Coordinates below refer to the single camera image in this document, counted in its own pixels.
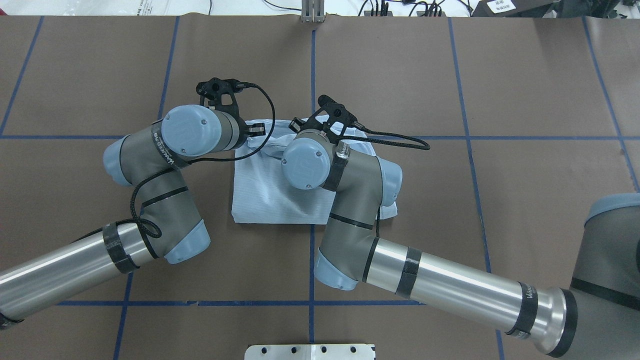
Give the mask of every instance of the light blue towel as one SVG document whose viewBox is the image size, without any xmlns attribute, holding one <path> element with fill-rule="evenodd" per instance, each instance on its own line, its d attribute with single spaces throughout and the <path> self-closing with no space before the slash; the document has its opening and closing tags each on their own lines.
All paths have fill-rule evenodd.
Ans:
<svg viewBox="0 0 640 360">
<path fill-rule="evenodd" d="M 328 115 L 317 117 L 322 122 Z M 271 120 L 251 120 L 265 123 L 266 131 L 271 129 Z M 326 224 L 333 204 L 334 192 L 322 188 L 299 190 L 291 186 L 282 174 L 281 157 L 286 147 L 296 136 L 289 129 L 289 121 L 276 120 L 276 128 L 269 142 L 260 152 L 247 159 L 235 162 L 234 198 L 231 214 L 242 224 Z M 339 133 L 342 124 L 336 124 L 333 131 Z M 346 135 L 366 135 L 360 130 L 347 128 Z M 242 156 L 255 150 L 265 136 L 249 138 L 236 150 Z M 351 149 L 375 156 L 373 146 L 367 142 L 346 140 Z M 383 206 L 380 218 L 397 215 L 396 204 Z"/>
</svg>

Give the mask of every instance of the black tape band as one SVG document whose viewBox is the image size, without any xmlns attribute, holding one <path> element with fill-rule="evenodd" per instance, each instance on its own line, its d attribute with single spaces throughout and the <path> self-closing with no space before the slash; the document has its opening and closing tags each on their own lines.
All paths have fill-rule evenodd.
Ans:
<svg viewBox="0 0 640 360">
<path fill-rule="evenodd" d="M 0 313 L 0 330 L 7 330 L 17 323 L 21 323 L 22 320 L 12 320 Z"/>
<path fill-rule="evenodd" d="M 357 227 L 363 227 L 363 228 L 365 228 L 367 230 L 372 230 L 373 229 L 373 225 L 365 224 L 363 222 L 352 220 L 350 218 L 342 217 L 342 216 L 336 215 L 334 213 L 330 213 L 329 217 L 334 219 L 334 220 L 338 220 L 338 221 L 341 221 L 341 222 L 345 222 L 347 224 L 355 225 Z"/>
<path fill-rule="evenodd" d="M 636 266 L 638 267 L 638 272 L 640 272 L 640 240 L 638 240 L 638 246 L 636 248 Z"/>
<path fill-rule="evenodd" d="M 569 351 L 573 337 L 575 336 L 575 328 L 578 326 L 578 305 L 575 297 L 569 290 L 561 289 L 566 302 L 566 319 L 564 321 L 564 329 L 558 345 L 547 355 L 550 357 L 561 357 Z"/>
<path fill-rule="evenodd" d="M 130 255 L 124 251 L 122 241 L 120 241 L 120 235 L 118 234 L 118 226 L 112 222 L 102 228 L 102 240 L 104 241 L 104 247 L 107 248 L 107 253 L 113 264 L 123 274 L 128 274 L 133 270 L 140 268 L 137 266 Z"/>
<path fill-rule="evenodd" d="M 518 339 L 526 339 L 531 335 L 531 328 L 536 322 L 538 315 L 538 291 L 531 285 L 520 282 L 522 288 L 522 302 L 520 303 L 520 313 L 513 328 L 505 334 Z"/>
<path fill-rule="evenodd" d="M 342 179 L 342 174 L 344 173 L 344 168 L 347 167 L 349 163 L 349 153 L 351 149 L 349 145 L 346 143 L 342 144 L 342 152 L 346 153 L 343 156 L 338 156 L 338 150 L 336 150 L 335 154 L 333 154 L 333 161 L 331 162 L 331 168 L 329 169 L 329 175 L 324 181 L 323 188 L 327 189 L 331 192 L 337 190 L 338 185 L 340 185 L 340 180 Z"/>
<path fill-rule="evenodd" d="M 406 251 L 406 259 L 404 261 L 404 268 L 402 269 L 402 276 L 400 276 L 400 282 L 396 289 L 396 295 L 408 299 L 411 297 L 413 291 L 413 285 L 418 277 L 418 269 L 420 268 L 420 258 L 422 252 L 418 249 L 410 247 Z"/>
<path fill-rule="evenodd" d="M 629 309 L 640 311 L 640 298 L 633 295 L 625 294 L 620 291 L 611 290 L 604 286 L 592 284 L 588 281 L 580 280 L 576 277 L 571 279 L 571 287 L 591 294 L 593 296 L 615 302 L 618 305 L 628 307 Z"/>
<path fill-rule="evenodd" d="M 379 237 L 373 239 L 373 243 L 371 244 L 371 249 L 369 249 L 369 256 L 367 257 L 367 263 L 364 265 L 364 273 L 362 274 L 362 282 L 367 282 L 367 276 L 369 276 L 369 267 L 371 267 L 371 259 L 373 259 L 373 254 L 376 253 L 376 246 L 378 246 Z"/>
<path fill-rule="evenodd" d="M 151 125 L 151 139 L 153 140 L 156 150 L 160 156 L 162 156 L 166 163 L 171 165 L 175 170 L 189 166 L 186 161 L 182 160 L 178 154 L 169 149 L 169 147 L 164 143 L 161 127 L 162 125 L 160 122 L 155 122 Z"/>
<path fill-rule="evenodd" d="M 144 209 L 149 205 L 153 205 L 153 204 L 155 204 L 155 203 L 157 203 L 159 201 L 168 199 L 168 198 L 170 198 L 170 197 L 172 197 L 174 195 L 178 195 L 179 193 L 183 193 L 183 192 L 186 192 L 186 191 L 189 191 L 189 188 L 186 187 L 186 186 L 183 186 L 182 188 L 178 188 L 178 189 L 175 189 L 175 190 L 171 190 L 170 192 L 166 192 L 166 193 L 164 193 L 162 195 L 158 195 L 158 196 L 154 197 L 153 199 L 149 199 L 149 200 L 143 202 L 141 207 Z"/>
</svg>

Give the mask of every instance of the black cable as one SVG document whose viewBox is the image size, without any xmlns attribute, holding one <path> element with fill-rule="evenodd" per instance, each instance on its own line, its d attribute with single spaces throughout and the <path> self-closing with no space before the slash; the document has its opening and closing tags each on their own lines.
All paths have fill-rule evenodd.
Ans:
<svg viewBox="0 0 640 360">
<path fill-rule="evenodd" d="M 270 2 L 269 2 L 269 1 L 267 1 L 267 0 L 262 0 L 262 1 L 264 1 L 265 3 L 267 3 L 267 4 L 271 5 L 271 6 L 273 6 L 274 8 L 283 9 L 283 10 L 295 10 L 295 11 L 298 11 L 298 12 L 301 12 L 301 11 L 302 11 L 302 9 L 287 8 L 287 7 L 284 7 L 284 6 L 276 5 L 276 4 L 270 3 Z"/>
<path fill-rule="evenodd" d="M 168 174 L 168 173 L 170 173 L 172 171 L 173 171 L 173 168 L 166 168 L 166 169 L 164 169 L 162 171 L 156 172 L 155 174 L 149 176 L 148 178 L 140 181 L 140 183 L 138 183 L 136 185 L 136 187 L 133 189 L 133 193 L 131 194 L 131 201 L 129 202 L 129 211 L 131 211 L 131 218 L 136 221 L 136 224 L 138 224 L 138 227 L 142 230 L 143 233 L 149 235 L 150 237 L 152 237 L 154 239 L 157 239 L 160 236 L 162 236 L 162 231 L 160 230 L 158 225 L 155 225 L 153 222 L 148 221 L 146 219 L 141 219 L 138 216 L 138 212 L 136 211 L 136 197 L 138 196 L 138 191 L 140 191 L 142 186 L 144 186 L 146 183 L 148 183 L 149 181 L 151 181 L 151 180 L 153 180 L 153 179 L 155 179 L 155 178 L 157 178 L 159 176 Z M 151 231 L 149 231 L 149 229 L 147 229 L 146 226 L 143 226 L 143 224 L 150 225 L 151 227 L 154 228 L 154 230 L 156 232 L 152 233 Z"/>
<path fill-rule="evenodd" d="M 240 156 L 238 158 L 228 158 L 228 159 L 225 159 L 225 158 L 222 158 L 222 159 L 221 158 L 198 158 L 198 159 L 195 159 L 195 160 L 187 161 L 187 164 L 191 165 L 191 164 L 199 163 L 201 161 L 238 161 L 238 160 L 246 159 L 249 156 L 257 154 L 267 144 L 267 141 L 269 141 L 269 138 L 271 138 L 271 134 L 273 134 L 273 130 L 276 128 L 276 108 L 275 108 L 275 106 L 273 106 L 273 101 L 271 101 L 271 98 L 269 97 L 269 95 L 260 86 L 258 86 L 256 84 L 249 84 L 248 87 L 249 88 L 256 88 L 256 89 L 260 90 L 260 92 L 262 92 L 264 97 L 269 102 L 269 105 L 271 105 L 271 117 L 273 118 L 273 120 L 271 121 L 271 129 L 269 130 L 269 133 L 267 134 L 267 137 L 264 139 L 262 144 L 260 144 L 260 146 L 258 146 L 257 149 L 255 149 L 254 151 L 250 152 L 249 154 Z"/>
<path fill-rule="evenodd" d="M 433 0 L 433 2 L 431 3 L 431 6 L 429 7 L 429 11 L 428 12 L 424 12 L 420 16 L 430 17 L 430 16 L 433 15 L 434 17 L 437 17 L 438 16 L 438 11 L 442 14 L 442 7 L 440 5 L 442 3 L 444 3 L 444 1 L 445 0 L 442 0 L 439 3 L 437 3 L 436 0 Z"/>
<path fill-rule="evenodd" d="M 362 10 L 364 10 L 364 6 L 367 4 L 367 2 L 369 2 L 369 0 L 364 0 L 364 3 L 362 3 L 362 6 L 360 7 L 360 11 L 358 12 L 358 16 L 362 14 Z"/>
<path fill-rule="evenodd" d="M 420 5 L 423 4 L 424 5 L 424 12 L 427 12 L 428 8 L 429 8 L 429 4 L 427 4 L 426 1 L 418 1 L 417 3 L 415 3 L 415 5 L 413 6 L 413 8 L 411 8 L 411 11 L 409 12 L 409 16 L 411 16 L 413 14 L 413 11 L 415 10 L 415 8 Z"/>
<path fill-rule="evenodd" d="M 469 17 L 471 17 L 473 15 L 473 11 L 474 9 L 471 7 L 471 0 L 467 0 L 467 3 L 464 2 L 464 0 L 458 0 L 462 5 L 465 6 L 465 8 L 467 8 L 467 11 L 469 12 Z"/>
<path fill-rule="evenodd" d="M 168 174 L 168 173 L 170 173 L 172 171 L 173 171 L 172 168 L 166 168 L 166 169 L 164 169 L 164 170 L 162 170 L 160 172 L 156 172 L 155 174 L 149 176 L 148 178 L 140 181 L 140 184 L 138 184 L 133 189 L 133 192 L 131 193 L 131 200 L 130 200 L 130 203 L 129 203 L 129 211 L 131 212 L 131 218 L 128 218 L 128 219 L 125 219 L 125 220 L 116 221 L 115 222 L 116 226 L 122 225 L 122 224 L 137 224 L 138 228 L 140 229 L 140 231 L 142 231 L 146 235 L 148 235 L 148 236 L 150 236 L 152 238 L 155 238 L 155 239 L 161 237 L 162 236 L 162 230 L 160 230 L 160 227 L 158 225 L 156 225 L 156 223 L 154 223 L 151 220 L 147 220 L 145 218 L 140 218 L 138 216 L 138 213 L 136 211 L 136 197 L 138 196 L 138 192 L 140 191 L 140 188 L 142 188 L 142 186 L 144 186 L 144 184 L 148 183 L 149 181 L 151 181 L 151 180 L 153 180 L 153 179 L 155 179 L 155 178 L 157 178 L 159 176 Z M 150 227 L 153 228 L 153 230 L 155 232 L 152 233 L 144 225 L 149 225 Z M 79 240 L 82 240 L 84 238 L 87 238 L 87 237 L 89 237 L 91 235 L 95 235 L 95 234 L 97 234 L 97 233 L 99 233 L 101 231 L 102 231 L 102 228 L 99 227 L 98 229 L 93 230 L 92 232 L 90 232 L 90 233 L 88 233 L 88 234 L 86 234 L 86 235 L 84 235 L 84 236 L 82 236 L 82 237 L 80 237 L 78 239 L 75 239 L 74 241 L 72 241 L 72 243 L 75 243 L 76 241 L 79 241 Z"/>
<path fill-rule="evenodd" d="M 421 139 L 418 138 L 414 138 L 412 136 L 406 136 L 406 135 L 402 135 L 402 134 L 395 134 L 395 133 L 386 133 L 384 131 L 373 131 L 370 129 L 367 129 L 364 125 L 356 122 L 355 126 L 356 129 L 359 129 L 367 134 L 371 134 L 371 135 L 381 135 L 381 136 L 393 136 L 394 138 L 402 138 L 405 140 L 409 140 L 412 142 L 417 142 L 420 145 L 416 145 L 414 143 L 404 143 L 404 142 L 393 142 L 393 141 L 388 141 L 388 140 L 380 140 L 380 139 L 372 139 L 372 138 L 362 138 L 360 136 L 338 136 L 336 138 L 336 141 L 340 141 L 340 140 L 358 140 L 358 141 L 362 141 L 362 142 L 371 142 L 371 143 L 379 143 L 382 145 L 390 145 L 390 146 L 398 146 L 398 147 L 409 147 L 411 149 L 418 149 L 418 150 L 429 150 L 431 148 L 431 146 L 426 143 L 425 141 L 422 141 Z"/>
</svg>

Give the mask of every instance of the blue tape line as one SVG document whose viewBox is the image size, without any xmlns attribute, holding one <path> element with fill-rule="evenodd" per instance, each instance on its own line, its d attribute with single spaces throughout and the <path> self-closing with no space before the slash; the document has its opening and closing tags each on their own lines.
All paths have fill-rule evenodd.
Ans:
<svg viewBox="0 0 640 360">
<path fill-rule="evenodd" d="M 413 300 L 316 300 L 316 306 L 419 306 Z"/>
<path fill-rule="evenodd" d="M 499 330 L 495 331 L 495 338 L 498 341 L 498 356 L 500 360 L 504 360 L 504 346 L 502 345 L 502 333 Z"/>
<path fill-rule="evenodd" d="M 119 140 L 124 135 L 2 135 L 0 139 L 18 140 Z M 422 140 L 466 140 L 466 136 L 456 135 L 411 135 Z M 372 135 L 369 138 L 398 140 L 393 136 Z M 472 135 L 471 140 L 570 140 L 570 141 L 638 141 L 640 136 L 492 136 Z"/>
<path fill-rule="evenodd" d="M 415 138 L 422 140 L 466 140 L 467 136 L 455 136 L 455 135 L 412 135 Z M 369 138 L 380 140 L 398 140 L 393 136 L 380 136 L 372 135 Z M 626 140 L 637 140 L 640 136 L 629 136 Z M 475 135 L 469 136 L 471 140 L 619 140 L 617 136 L 492 136 L 492 135 Z"/>
<path fill-rule="evenodd" d="M 315 337 L 315 323 L 314 323 L 314 315 L 315 315 L 315 302 L 316 302 L 316 277 L 314 275 L 314 265 L 315 265 L 315 254 L 316 254 L 316 226 L 311 224 L 310 228 L 310 239 L 309 239 L 309 343 L 313 344 L 316 342 Z"/>
<path fill-rule="evenodd" d="M 164 74 L 164 85 L 162 87 L 162 97 L 160 98 L 160 108 L 158 109 L 158 119 L 162 118 L 164 111 L 164 100 L 166 99 L 166 88 L 169 85 L 169 75 L 171 74 L 171 64 L 173 62 L 173 50 L 175 50 L 175 39 L 178 37 L 178 25 L 180 24 L 180 17 L 175 17 L 175 24 L 173 25 L 173 38 L 171 39 L 171 49 L 169 50 L 169 60 L 166 62 L 166 73 Z"/>
<path fill-rule="evenodd" d="M 113 360 L 118 360 L 120 356 L 120 345 L 122 344 L 122 336 L 124 334 L 124 324 L 127 320 L 127 306 L 129 302 L 129 295 L 131 294 L 131 283 L 133 282 L 133 273 L 130 272 L 127 276 L 127 287 L 124 291 L 124 300 L 122 301 L 122 312 L 120 313 L 120 325 L 118 326 L 118 336 L 116 337 L 116 346 L 113 350 Z"/>
<path fill-rule="evenodd" d="M 311 31 L 311 113 L 316 112 L 316 30 Z M 315 299 L 316 277 L 314 263 L 316 254 L 316 226 L 309 225 L 309 343 L 316 342 Z"/>
<path fill-rule="evenodd" d="M 638 179 L 636 177 L 636 172 L 634 171 L 633 164 L 631 164 L 631 159 L 629 158 L 629 153 L 627 151 L 627 145 L 625 144 L 625 141 L 622 139 L 622 132 L 620 131 L 620 125 L 618 124 L 616 113 L 613 111 L 613 106 L 611 105 L 611 99 L 609 98 L 609 92 L 607 91 L 607 87 L 604 85 L 604 80 L 602 79 L 602 74 L 600 73 L 600 66 L 598 66 L 598 60 L 596 59 L 596 54 L 593 51 L 593 44 L 591 43 L 591 35 L 589 34 L 589 26 L 587 25 L 587 18 L 584 16 L 582 17 L 582 25 L 584 26 L 584 34 L 587 37 L 587 44 L 589 45 L 589 52 L 591 53 L 593 66 L 596 69 L 596 75 L 598 75 L 598 81 L 600 82 L 600 87 L 602 87 L 602 93 L 604 94 L 604 99 L 607 102 L 607 108 L 609 109 L 609 113 L 611 114 L 611 119 L 613 120 L 613 126 L 616 128 L 616 134 L 618 135 L 618 140 L 620 141 L 622 152 L 625 155 L 625 161 L 627 162 L 627 168 L 629 169 L 629 174 L 631 175 L 631 179 L 633 180 L 634 188 L 636 189 L 637 192 L 640 192 L 640 186 L 638 186 Z"/>
<path fill-rule="evenodd" d="M 57 306 L 122 306 L 119 300 L 66 300 L 57 303 Z"/>
<path fill-rule="evenodd" d="M 311 31 L 311 113 L 316 112 L 316 31 Z"/>
<path fill-rule="evenodd" d="M 18 140 L 119 140 L 124 135 L 3 135 L 2 139 Z"/>
<path fill-rule="evenodd" d="M 11 93 L 11 99 L 9 99 L 9 104 L 6 107 L 6 112 L 4 113 L 2 124 L 0 125 L 0 136 L 4 132 L 4 127 L 6 126 L 6 122 L 9 121 L 9 114 L 11 113 L 11 107 L 13 106 L 13 101 L 15 100 L 15 96 L 18 94 L 18 89 L 20 88 L 20 83 L 22 82 L 24 71 L 27 69 L 27 64 L 29 63 L 29 59 L 31 57 L 31 53 L 33 52 L 33 48 L 36 45 L 36 40 L 38 40 L 38 35 L 40 34 L 40 28 L 42 28 L 43 21 L 44 21 L 44 16 L 41 16 L 40 21 L 38 21 L 38 26 L 36 27 L 36 32 L 33 34 L 33 39 L 31 39 L 31 45 L 29 45 L 27 56 L 25 56 L 24 62 L 22 63 L 22 68 L 20 69 L 18 80 L 15 82 L 15 87 L 13 88 L 13 92 Z"/>
<path fill-rule="evenodd" d="M 453 33 L 453 22 L 451 18 L 448 17 L 447 21 L 449 22 L 449 36 L 451 38 L 451 51 L 453 54 L 453 65 L 456 69 L 456 82 L 458 83 L 458 97 L 460 98 L 460 110 L 462 112 L 462 123 L 465 126 L 465 136 L 467 141 L 467 153 L 469 156 L 469 166 L 471 168 L 471 179 L 474 184 L 474 194 L 476 196 L 476 210 L 478 213 L 478 217 L 480 218 L 480 226 L 482 230 L 482 240 L 484 246 L 484 265 L 486 267 L 487 272 L 491 272 L 491 259 L 489 257 L 489 246 L 486 241 L 486 230 L 484 228 L 484 216 L 482 213 L 482 204 L 480 202 L 480 190 L 478 189 L 477 176 L 476 176 L 476 164 L 474 163 L 473 151 L 471 148 L 471 134 L 469 133 L 469 124 L 467 122 L 467 109 L 465 107 L 465 98 L 462 94 L 462 80 L 460 79 L 460 68 L 458 66 L 458 54 L 456 53 L 456 41 Z M 500 356 L 500 360 L 504 360 L 504 347 L 502 346 L 502 336 L 498 330 L 496 333 L 496 342 L 498 346 L 498 354 Z"/>
<path fill-rule="evenodd" d="M 170 306 L 309 306 L 309 300 L 67 300 L 57 306 L 125 306 L 128 307 L 170 307 Z M 413 300 L 314 300 L 314 306 L 418 306 Z"/>
</svg>

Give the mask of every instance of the white metal bracket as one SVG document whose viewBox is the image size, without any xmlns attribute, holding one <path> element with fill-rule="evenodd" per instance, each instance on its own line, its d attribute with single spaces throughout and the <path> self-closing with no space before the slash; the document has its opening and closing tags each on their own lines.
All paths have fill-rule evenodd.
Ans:
<svg viewBox="0 0 640 360">
<path fill-rule="evenodd" d="M 376 360 L 372 344 L 253 345 L 244 360 Z"/>
<path fill-rule="evenodd" d="M 302 22 L 324 22 L 324 0 L 302 0 Z"/>
</svg>

